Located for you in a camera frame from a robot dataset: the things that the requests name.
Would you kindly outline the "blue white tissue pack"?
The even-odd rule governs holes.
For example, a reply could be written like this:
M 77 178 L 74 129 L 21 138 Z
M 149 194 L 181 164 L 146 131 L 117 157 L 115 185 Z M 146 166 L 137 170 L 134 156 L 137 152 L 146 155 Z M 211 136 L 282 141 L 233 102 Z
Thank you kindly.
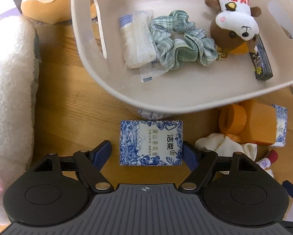
M 181 120 L 123 120 L 119 162 L 127 166 L 176 166 L 183 159 Z
M 286 135 L 287 135 L 287 121 L 288 121 L 288 109 L 272 104 L 276 110 L 277 116 L 277 131 L 276 131 L 276 141 L 272 147 L 284 147 L 286 145 Z

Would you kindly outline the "green plaid scrunchie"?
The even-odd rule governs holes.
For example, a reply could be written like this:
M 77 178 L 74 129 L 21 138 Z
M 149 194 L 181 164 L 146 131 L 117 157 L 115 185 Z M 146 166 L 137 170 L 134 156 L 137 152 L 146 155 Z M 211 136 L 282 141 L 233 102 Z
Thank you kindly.
M 151 36 L 159 52 L 161 65 L 168 71 L 180 69 L 185 62 L 209 66 L 218 58 L 215 42 L 204 29 L 189 22 L 183 10 L 153 18 Z

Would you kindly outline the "black long star box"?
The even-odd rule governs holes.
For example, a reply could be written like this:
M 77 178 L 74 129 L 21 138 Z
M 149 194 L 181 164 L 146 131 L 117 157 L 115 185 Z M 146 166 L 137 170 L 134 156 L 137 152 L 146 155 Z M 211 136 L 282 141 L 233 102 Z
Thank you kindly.
M 267 81 L 273 77 L 273 72 L 261 37 L 258 38 L 255 50 L 256 52 L 249 53 L 255 78 L 259 81 Z

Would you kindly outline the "red white plush toy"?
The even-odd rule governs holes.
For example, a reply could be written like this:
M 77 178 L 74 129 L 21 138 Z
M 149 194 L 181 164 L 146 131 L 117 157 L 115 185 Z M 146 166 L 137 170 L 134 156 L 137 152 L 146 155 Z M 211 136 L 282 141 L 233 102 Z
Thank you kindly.
M 271 150 L 263 159 L 256 162 L 263 170 L 265 170 L 271 177 L 274 177 L 271 165 L 278 159 L 278 153 L 276 150 Z

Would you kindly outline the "beige plastic storage bin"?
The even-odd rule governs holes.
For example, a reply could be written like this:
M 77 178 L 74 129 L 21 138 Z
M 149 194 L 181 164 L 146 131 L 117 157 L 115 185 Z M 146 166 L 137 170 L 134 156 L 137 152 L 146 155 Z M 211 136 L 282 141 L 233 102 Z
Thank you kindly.
M 71 0 L 90 76 L 130 106 L 184 114 L 293 84 L 293 0 Z

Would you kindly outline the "orange plush block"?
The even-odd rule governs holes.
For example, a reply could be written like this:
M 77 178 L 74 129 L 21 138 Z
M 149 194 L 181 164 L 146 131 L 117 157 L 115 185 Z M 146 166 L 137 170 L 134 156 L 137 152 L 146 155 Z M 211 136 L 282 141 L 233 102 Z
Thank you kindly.
M 277 133 L 276 110 L 253 99 L 226 105 L 220 109 L 219 129 L 240 144 L 273 145 Z

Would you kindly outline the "clear packet white swabs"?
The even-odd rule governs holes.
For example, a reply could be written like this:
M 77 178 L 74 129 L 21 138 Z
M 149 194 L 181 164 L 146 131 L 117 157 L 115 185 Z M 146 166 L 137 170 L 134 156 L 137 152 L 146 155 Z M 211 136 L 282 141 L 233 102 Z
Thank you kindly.
M 153 10 L 136 10 L 121 14 L 120 32 L 124 42 L 125 66 L 140 78 L 149 82 L 168 72 L 161 63 L 159 52 L 151 36 L 150 23 Z

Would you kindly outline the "brown white cow plush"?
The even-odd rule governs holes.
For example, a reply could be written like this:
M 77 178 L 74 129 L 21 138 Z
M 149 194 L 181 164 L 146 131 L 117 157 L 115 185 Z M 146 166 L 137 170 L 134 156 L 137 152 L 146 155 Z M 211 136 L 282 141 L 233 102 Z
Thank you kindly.
M 261 8 L 251 7 L 250 0 L 204 0 L 217 12 L 210 25 L 210 36 L 218 50 L 235 55 L 257 53 L 259 26 L 255 18 Z

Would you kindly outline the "white fluffy plush bag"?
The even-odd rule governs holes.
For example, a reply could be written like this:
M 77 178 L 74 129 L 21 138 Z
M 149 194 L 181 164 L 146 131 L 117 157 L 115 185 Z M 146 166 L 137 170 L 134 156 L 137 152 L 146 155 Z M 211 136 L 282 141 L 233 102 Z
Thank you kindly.
M 29 168 L 39 78 L 38 35 L 23 16 L 0 19 L 0 225 L 6 189 Z

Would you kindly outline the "orange white plush toy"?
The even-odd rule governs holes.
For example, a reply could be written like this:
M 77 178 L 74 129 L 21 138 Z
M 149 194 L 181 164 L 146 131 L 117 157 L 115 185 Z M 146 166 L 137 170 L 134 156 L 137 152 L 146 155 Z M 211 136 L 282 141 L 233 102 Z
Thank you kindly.
M 68 21 L 71 16 L 71 0 L 22 0 L 24 16 L 45 24 Z

